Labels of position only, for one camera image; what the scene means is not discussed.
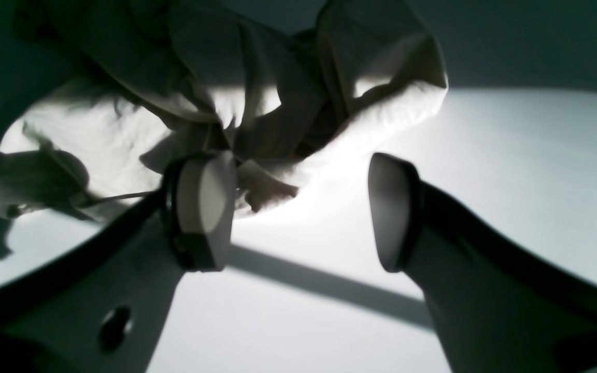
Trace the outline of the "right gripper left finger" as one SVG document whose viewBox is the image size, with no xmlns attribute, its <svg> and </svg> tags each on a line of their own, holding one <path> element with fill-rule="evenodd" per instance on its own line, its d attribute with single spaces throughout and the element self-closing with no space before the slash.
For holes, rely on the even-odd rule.
<svg viewBox="0 0 597 373">
<path fill-rule="evenodd" d="M 0 285 L 0 372 L 145 372 L 184 274 L 226 265 L 236 184 L 230 151 L 175 161 L 98 235 Z"/>
</svg>

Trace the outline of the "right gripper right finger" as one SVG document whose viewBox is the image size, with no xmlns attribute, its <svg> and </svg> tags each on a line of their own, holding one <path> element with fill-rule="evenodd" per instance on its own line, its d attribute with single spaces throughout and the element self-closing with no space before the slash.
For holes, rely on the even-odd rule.
<svg viewBox="0 0 597 373">
<path fill-rule="evenodd" d="M 414 165 L 372 156 L 381 266 L 422 290 L 454 372 L 597 372 L 597 286 L 495 231 Z"/>
</svg>

